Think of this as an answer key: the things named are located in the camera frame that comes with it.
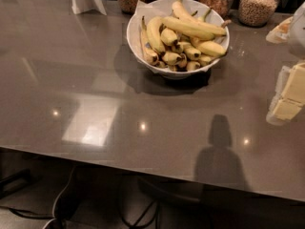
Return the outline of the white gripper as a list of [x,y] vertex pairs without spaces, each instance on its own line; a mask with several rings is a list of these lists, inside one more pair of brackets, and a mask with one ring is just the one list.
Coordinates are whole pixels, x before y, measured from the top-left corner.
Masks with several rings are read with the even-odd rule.
[[[270,43],[288,43],[289,52],[305,59],[305,2],[289,17],[266,35]],[[279,72],[275,95],[266,115],[268,123],[284,125],[293,120],[305,106],[305,61]]]

